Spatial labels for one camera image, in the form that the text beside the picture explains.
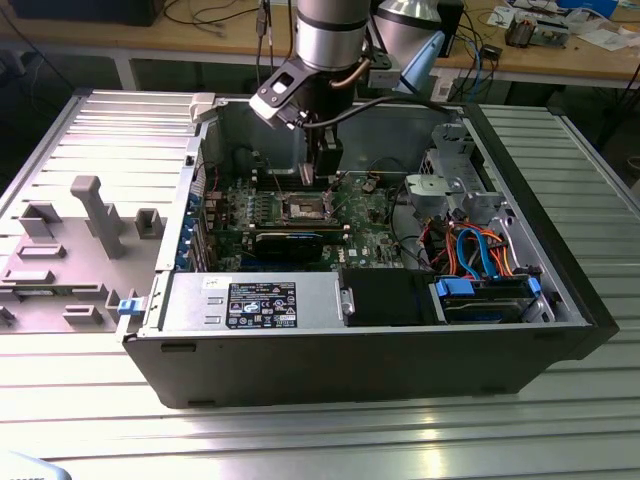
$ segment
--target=robot end effector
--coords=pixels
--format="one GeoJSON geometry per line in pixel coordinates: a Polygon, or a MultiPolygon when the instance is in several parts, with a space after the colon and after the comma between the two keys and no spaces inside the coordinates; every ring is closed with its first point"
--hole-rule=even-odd
{"type": "MultiPolygon", "coordinates": [[[[299,0],[296,54],[269,78],[249,104],[272,127],[324,122],[349,109],[362,59],[370,0],[299,0]]],[[[342,157],[337,126],[306,129],[303,180],[334,175],[342,157]]]]}
{"type": "MultiPolygon", "coordinates": [[[[374,65],[380,54],[371,36],[367,36],[366,48],[364,42],[372,1],[380,21],[380,32],[376,23],[372,24],[380,47],[385,50],[384,38],[391,47],[389,53],[406,57],[401,59],[406,67],[402,75],[398,70],[395,85],[402,80],[408,91],[415,93],[415,85],[428,78],[444,41],[444,34],[437,31],[437,0],[298,0],[297,56],[285,61],[260,86],[249,105],[274,128],[282,122],[292,130],[305,130],[307,158],[301,166],[305,184],[313,183],[314,177],[335,175],[342,157],[337,125],[365,109],[346,112],[353,104],[358,78],[369,68],[380,68],[374,65]]],[[[387,60],[382,63],[386,68],[392,65],[387,60]]],[[[403,86],[396,89],[407,91],[403,86]]],[[[382,97],[367,105],[391,99],[450,114],[417,97],[382,97]]]]}

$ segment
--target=blue drive bracket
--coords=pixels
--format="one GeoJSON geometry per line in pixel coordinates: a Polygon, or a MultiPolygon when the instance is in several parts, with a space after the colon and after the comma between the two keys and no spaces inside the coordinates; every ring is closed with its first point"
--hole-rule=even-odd
{"type": "Polygon", "coordinates": [[[126,300],[120,300],[120,303],[118,304],[118,313],[120,315],[138,317],[140,315],[144,315],[146,308],[147,297],[128,298],[126,300]]]}
{"type": "Polygon", "coordinates": [[[535,297],[538,298],[542,294],[542,287],[540,286],[540,282],[538,282],[538,279],[531,277],[529,278],[527,283],[529,284],[531,293],[533,293],[535,297]]]}
{"type": "Polygon", "coordinates": [[[436,283],[436,292],[439,297],[475,295],[468,278],[442,278],[436,283]]]}

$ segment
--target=wooden table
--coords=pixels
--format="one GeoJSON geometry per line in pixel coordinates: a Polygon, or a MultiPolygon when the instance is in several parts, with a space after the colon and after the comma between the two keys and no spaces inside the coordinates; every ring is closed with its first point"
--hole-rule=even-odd
{"type": "MultiPolygon", "coordinates": [[[[582,85],[593,87],[624,88],[640,63],[638,50],[623,48],[609,52],[574,35],[566,48],[531,46],[526,49],[509,47],[504,41],[505,29],[486,24],[490,12],[499,0],[468,1],[468,11],[473,27],[482,35],[484,42],[502,49],[496,80],[560,85],[582,85]]],[[[612,20],[618,23],[640,22],[640,11],[619,8],[612,20]]],[[[462,25],[469,26],[464,17],[462,25]]],[[[433,75],[438,76],[434,92],[448,95],[447,87],[452,80],[466,75],[473,60],[465,51],[464,43],[456,40],[449,58],[439,59],[433,75]]]]}
{"type": "MultiPolygon", "coordinates": [[[[191,0],[195,10],[215,6],[222,0],[191,0]]],[[[554,49],[530,47],[518,49],[504,43],[504,29],[484,24],[489,11],[499,0],[469,1],[469,15],[474,27],[491,43],[503,49],[496,80],[533,83],[624,88],[639,62],[635,51],[629,48],[617,52],[591,45],[572,37],[568,47],[554,49]]],[[[254,0],[239,0],[229,8],[209,12],[220,17],[255,7],[254,0]]],[[[161,59],[204,63],[254,64],[257,37],[255,13],[248,13],[224,22],[224,36],[205,32],[191,25],[180,25],[160,16],[151,27],[130,27],[115,24],[64,22],[50,20],[22,20],[12,15],[15,25],[44,52],[106,56],[115,62],[122,87],[137,89],[133,59],[161,59]]],[[[190,20],[186,0],[175,5],[171,14],[190,20]]],[[[274,55],[279,64],[287,53],[289,29],[286,7],[273,7],[274,55]]],[[[640,21],[640,12],[618,9],[614,20],[640,21]]],[[[28,46],[0,19],[0,48],[25,50],[28,46]]],[[[268,64],[268,51],[263,47],[261,64],[268,64]]],[[[472,60],[461,41],[456,41],[449,58],[438,59],[433,75],[438,77],[436,93],[444,93],[453,79],[465,75],[472,60]]]]}

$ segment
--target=computer case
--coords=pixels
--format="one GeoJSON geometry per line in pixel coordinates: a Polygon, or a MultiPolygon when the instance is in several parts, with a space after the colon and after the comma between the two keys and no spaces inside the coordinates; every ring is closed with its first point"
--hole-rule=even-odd
{"type": "Polygon", "coordinates": [[[9,0],[19,18],[123,23],[148,27],[164,0],[9,0]]]}

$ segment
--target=black plastic cover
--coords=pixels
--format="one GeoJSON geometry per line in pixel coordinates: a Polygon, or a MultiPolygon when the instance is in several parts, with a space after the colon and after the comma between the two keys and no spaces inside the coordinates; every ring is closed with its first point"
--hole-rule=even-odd
{"type": "Polygon", "coordinates": [[[355,312],[345,315],[349,327],[402,327],[437,324],[429,284],[433,275],[399,268],[353,268],[341,272],[355,312]]]}

